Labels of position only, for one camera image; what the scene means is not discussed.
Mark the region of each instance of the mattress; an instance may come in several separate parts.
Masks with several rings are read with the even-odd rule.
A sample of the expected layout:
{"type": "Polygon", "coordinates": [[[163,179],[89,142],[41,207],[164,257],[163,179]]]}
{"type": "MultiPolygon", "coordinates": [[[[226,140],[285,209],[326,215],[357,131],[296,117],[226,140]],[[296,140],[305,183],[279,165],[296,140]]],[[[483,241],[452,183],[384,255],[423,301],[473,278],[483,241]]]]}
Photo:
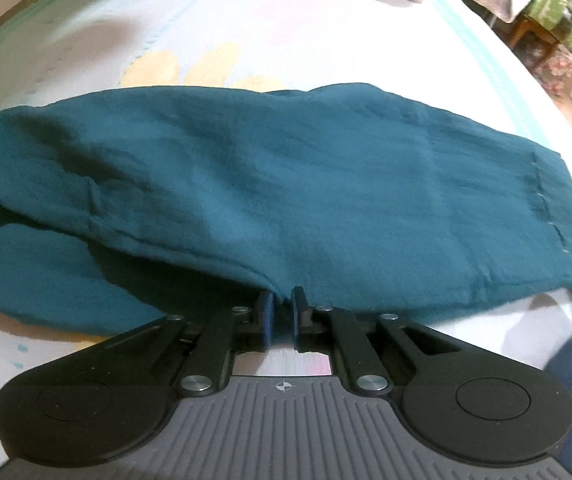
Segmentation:
{"type": "MultiPolygon", "coordinates": [[[[0,28],[0,109],[119,86],[269,91],[367,82],[560,152],[572,131],[550,98],[460,0],[39,0],[0,28]]],[[[572,335],[572,295],[550,291],[438,330],[542,367],[572,335]]],[[[0,387],[96,342],[0,314],[0,387]]],[[[326,374],[275,348],[237,373],[326,374]]],[[[0,446],[0,465],[6,456],[0,446]]]]}

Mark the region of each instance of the circular cap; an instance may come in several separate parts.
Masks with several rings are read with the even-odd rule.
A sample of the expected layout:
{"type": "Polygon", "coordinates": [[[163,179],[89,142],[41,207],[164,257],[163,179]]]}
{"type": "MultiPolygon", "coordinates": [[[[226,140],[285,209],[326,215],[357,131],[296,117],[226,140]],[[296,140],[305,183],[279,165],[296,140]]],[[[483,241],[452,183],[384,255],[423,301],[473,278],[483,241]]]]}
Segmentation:
{"type": "Polygon", "coordinates": [[[179,384],[189,392],[203,392],[212,386],[212,381],[203,375],[189,375],[184,377],[179,384]]]}
{"type": "Polygon", "coordinates": [[[488,377],[459,386],[456,402],[470,415],[486,420],[510,420],[530,407],[530,396],[512,381],[488,377]]]}
{"type": "Polygon", "coordinates": [[[37,400],[42,413],[65,422],[93,418],[108,408],[110,403],[110,388],[96,381],[47,386],[37,400]]]}
{"type": "Polygon", "coordinates": [[[378,392],[388,386],[388,381],[379,375],[362,375],[357,379],[357,386],[368,392],[378,392]]]}

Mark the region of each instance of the teal fabric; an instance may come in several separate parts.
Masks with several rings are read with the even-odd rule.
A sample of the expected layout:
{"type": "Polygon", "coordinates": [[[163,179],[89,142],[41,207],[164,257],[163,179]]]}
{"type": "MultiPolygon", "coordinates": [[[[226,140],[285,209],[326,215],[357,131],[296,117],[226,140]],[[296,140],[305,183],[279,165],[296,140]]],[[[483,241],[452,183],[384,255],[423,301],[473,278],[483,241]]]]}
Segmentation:
{"type": "Polygon", "coordinates": [[[0,112],[0,311],[110,334],[295,285],[420,322],[572,290],[572,180],[539,144],[364,84],[0,112]]]}

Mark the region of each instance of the white bed sheet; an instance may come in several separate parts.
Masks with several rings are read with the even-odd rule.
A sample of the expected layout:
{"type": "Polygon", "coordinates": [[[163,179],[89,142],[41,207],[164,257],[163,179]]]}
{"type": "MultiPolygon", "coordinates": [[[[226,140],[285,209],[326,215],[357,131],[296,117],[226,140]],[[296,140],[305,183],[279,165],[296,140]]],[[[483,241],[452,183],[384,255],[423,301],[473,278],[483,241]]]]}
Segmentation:
{"type": "MultiPolygon", "coordinates": [[[[528,136],[562,153],[572,173],[570,127],[460,0],[41,0],[0,29],[0,109],[120,82],[258,90],[368,82],[528,136]]],[[[559,290],[436,328],[541,367],[572,334],[572,298],[559,290]]],[[[0,387],[94,340],[0,315],[0,387]]],[[[325,359],[287,349],[238,364],[274,376],[327,372],[325,359]]]]}

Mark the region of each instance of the metal screw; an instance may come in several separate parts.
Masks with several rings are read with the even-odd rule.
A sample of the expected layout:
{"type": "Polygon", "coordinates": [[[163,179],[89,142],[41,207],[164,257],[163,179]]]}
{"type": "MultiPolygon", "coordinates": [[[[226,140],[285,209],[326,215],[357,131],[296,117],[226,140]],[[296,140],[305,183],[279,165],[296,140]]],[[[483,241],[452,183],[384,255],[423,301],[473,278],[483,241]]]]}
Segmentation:
{"type": "Polygon", "coordinates": [[[189,392],[203,392],[212,386],[212,381],[203,375],[189,375],[184,377],[180,384],[189,392]]]}
{"type": "Polygon", "coordinates": [[[368,392],[379,392],[387,385],[388,381],[379,375],[362,375],[357,379],[357,386],[368,392]]]}

